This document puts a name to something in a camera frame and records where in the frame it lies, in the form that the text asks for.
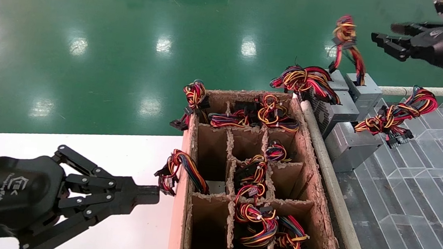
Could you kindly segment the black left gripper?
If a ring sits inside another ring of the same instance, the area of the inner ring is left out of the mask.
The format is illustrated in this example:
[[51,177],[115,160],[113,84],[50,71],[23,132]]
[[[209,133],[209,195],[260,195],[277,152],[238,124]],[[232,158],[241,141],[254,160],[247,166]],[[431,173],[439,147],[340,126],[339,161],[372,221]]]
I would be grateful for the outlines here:
[[[29,234],[18,238],[20,249],[56,249],[109,216],[160,202],[158,186],[114,176],[67,145],[58,147],[55,161],[0,157],[0,238]],[[78,174],[66,176],[61,163]],[[71,192],[90,195],[57,204],[62,180]],[[60,216],[66,219],[54,225]]]

